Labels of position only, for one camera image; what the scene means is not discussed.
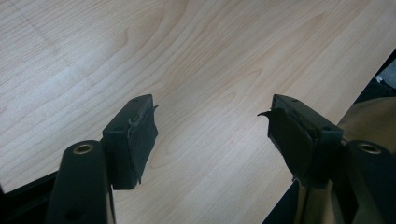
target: wood grain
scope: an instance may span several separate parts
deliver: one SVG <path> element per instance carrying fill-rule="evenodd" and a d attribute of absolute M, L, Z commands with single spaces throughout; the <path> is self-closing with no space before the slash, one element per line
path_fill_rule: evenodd
<path fill-rule="evenodd" d="M 333 122 L 396 47 L 390 0 L 0 2 L 0 182 L 152 93 L 160 134 L 118 223 L 261 223 L 290 184 L 266 138 L 274 93 Z"/>

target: wooden table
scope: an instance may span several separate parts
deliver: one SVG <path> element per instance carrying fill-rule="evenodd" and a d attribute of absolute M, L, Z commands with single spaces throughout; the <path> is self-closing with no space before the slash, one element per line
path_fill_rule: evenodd
<path fill-rule="evenodd" d="M 1 1 L 1 185 L 152 93 L 160 134 L 118 223 L 261 223 L 291 175 L 256 115 L 280 93 L 337 123 L 395 36 L 394 0 Z"/>

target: light wood surface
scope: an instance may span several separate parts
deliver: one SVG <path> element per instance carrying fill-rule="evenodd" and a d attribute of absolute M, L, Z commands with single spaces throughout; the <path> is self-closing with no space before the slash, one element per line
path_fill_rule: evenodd
<path fill-rule="evenodd" d="M 291 183 L 274 93 L 338 122 L 396 47 L 396 2 L 0 1 L 0 183 L 57 170 L 152 93 L 159 136 L 118 223 L 261 223 Z"/>

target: black bracket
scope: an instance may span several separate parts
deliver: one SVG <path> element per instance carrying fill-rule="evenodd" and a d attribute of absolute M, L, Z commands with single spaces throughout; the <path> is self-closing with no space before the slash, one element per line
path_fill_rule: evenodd
<path fill-rule="evenodd" d="M 70 146 L 58 172 L 0 195 L 1 223 L 115 223 L 113 189 L 133 189 L 158 135 L 152 95 L 129 101 L 103 139 Z"/>

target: bolt hole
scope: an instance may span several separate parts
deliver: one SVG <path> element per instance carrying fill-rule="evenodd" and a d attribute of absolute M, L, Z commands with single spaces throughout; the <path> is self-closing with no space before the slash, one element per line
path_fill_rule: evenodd
<path fill-rule="evenodd" d="M 379 154 L 381 153 L 381 149 L 368 145 L 368 144 L 359 144 L 359 148 L 370 154 Z"/>
<path fill-rule="evenodd" d="M 81 154 L 88 153 L 91 150 L 93 150 L 93 145 L 91 145 L 91 144 L 83 144 L 83 145 L 79 145 L 78 147 L 75 147 L 73 149 L 73 153 L 81 155 Z"/>
<path fill-rule="evenodd" d="M 71 208 L 69 209 L 66 214 L 64 215 L 64 219 L 66 221 L 77 221 L 84 216 L 85 210 L 80 208 Z"/>

